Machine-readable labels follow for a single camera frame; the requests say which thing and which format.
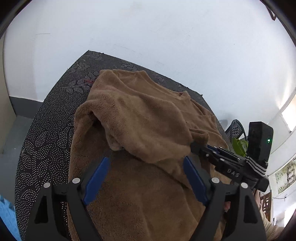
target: wooden furniture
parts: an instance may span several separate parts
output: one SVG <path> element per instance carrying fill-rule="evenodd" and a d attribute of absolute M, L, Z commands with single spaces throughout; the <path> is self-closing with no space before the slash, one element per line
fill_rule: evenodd
<path fill-rule="evenodd" d="M 267 193 L 266 195 L 260 197 L 260 200 L 263 200 L 262 203 L 262 211 L 265 213 L 266 218 L 268 221 L 270 221 L 270 216 L 271 216 L 271 191 Z"/>

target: person's hand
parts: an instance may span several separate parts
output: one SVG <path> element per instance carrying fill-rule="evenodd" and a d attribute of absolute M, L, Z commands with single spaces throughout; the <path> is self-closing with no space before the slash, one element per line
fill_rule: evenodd
<path fill-rule="evenodd" d="M 253 192 L 253 194 L 254 194 L 254 198 L 255 198 L 255 201 L 257 203 L 257 206 L 258 206 L 258 208 L 260 208 L 260 205 L 261 205 L 261 202 L 260 202 L 260 191 L 255 190 Z"/>
<path fill-rule="evenodd" d="M 253 195 L 254 195 L 254 198 L 255 198 L 255 201 L 256 201 L 256 204 L 257 204 L 258 208 L 260 208 L 260 204 L 261 204 L 260 191 L 255 190 L 253 192 Z M 224 211 L 225 212 L 227 212 L 230 209 L 230 204 L 231 204 L 231 202 L 225 202 L 225 204 L 224 204 Z"/>

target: chair backrest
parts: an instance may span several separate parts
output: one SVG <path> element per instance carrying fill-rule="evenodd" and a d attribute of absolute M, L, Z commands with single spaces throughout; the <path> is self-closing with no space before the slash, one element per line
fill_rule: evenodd
<path fill-rule="evenodd" d="M 271 191 L 267 193 L 266 195 L 262 196 L 260 200 L 263 200 L 262 204 L 262 211 L 265 213 L 265 216 L 268 221 L 270 221 L 270 216 L 271 216 Z"/>
<path fill-rule="evenodd" d="M 230 143 L 232 144 L 233 138 L 240 138 L 242 134 L 244 134 L 245 139 L 247 140 L 246 133 L 244 131 L 244 127 L 238 120 L 233 120 L 230 126 L 225 131 Z"/>

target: dotted tablecloth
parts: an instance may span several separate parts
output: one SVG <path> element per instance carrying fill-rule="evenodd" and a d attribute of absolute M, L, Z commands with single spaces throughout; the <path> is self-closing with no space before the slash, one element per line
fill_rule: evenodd
<path fill-rule="evenodd" d="M 106 54 L 87 51 L 49 92 L 22 146 L 15 184 L 15 209 L 22 240 L 25 239 L 30 210 L 42 185 L 45 182 L 62 184 L 68 181 L 74 114 L 87 99 L 102 69 L 145 70 L 156 83 L 174 91 L 188 91 L 191 98 L 211 111 L 200 94 L 165 76 Z M 218 121 L 217 125 L 222 137 L 229 143 Z M 66 220 L 65 204 L 62 209 Z"/>

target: plant leaf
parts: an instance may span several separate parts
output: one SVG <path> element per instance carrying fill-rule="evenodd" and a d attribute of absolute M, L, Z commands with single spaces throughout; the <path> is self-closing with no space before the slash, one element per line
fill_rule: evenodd
<path fill-rule="evenodd" d="M 247 152 L 247 149 L 248 149 L 248 142 L 246 140 L 239 140 L 239 143 L 242 145 L 243 149 L 244 149 L 244 152 L 246 153 Z"/>
<path fill-rule="evenodd" d="M 240 155 L 240 156 L 245 156 L 246 155 L 246 151 L 244 150 L 244 148 L 242 147 L 242 144 L 240 143 L 240 141 L 236 138 L 232 139 L 232 147 L 233 150 L 236 154 Z"/>

